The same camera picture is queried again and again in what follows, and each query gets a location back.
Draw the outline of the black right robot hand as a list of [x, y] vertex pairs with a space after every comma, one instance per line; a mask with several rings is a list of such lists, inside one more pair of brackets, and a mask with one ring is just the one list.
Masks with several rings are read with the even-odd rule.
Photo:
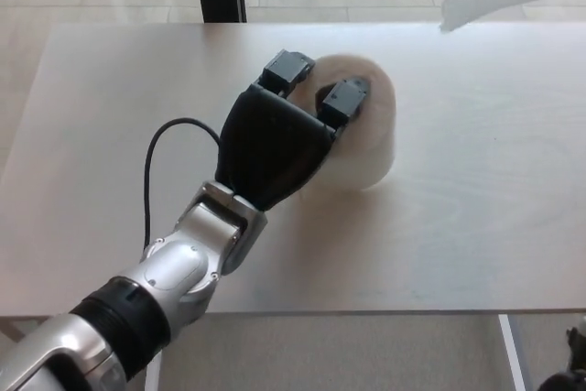
[[566, 369], [546, 379], [538, 391], [585, 391], [585, 326], [567, 330], [567, 343], [570, 357]]

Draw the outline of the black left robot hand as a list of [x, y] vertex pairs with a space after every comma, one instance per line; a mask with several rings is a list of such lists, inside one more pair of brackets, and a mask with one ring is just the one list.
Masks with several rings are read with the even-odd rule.
[[280, 50], [223, 124], [215, 179], [260, 212], [316, 174], [371, 91], [366, 78], [343, 77], [318, 91], [317, 113], [310, 114], [289, 97], [316, 64], [301, 52]]

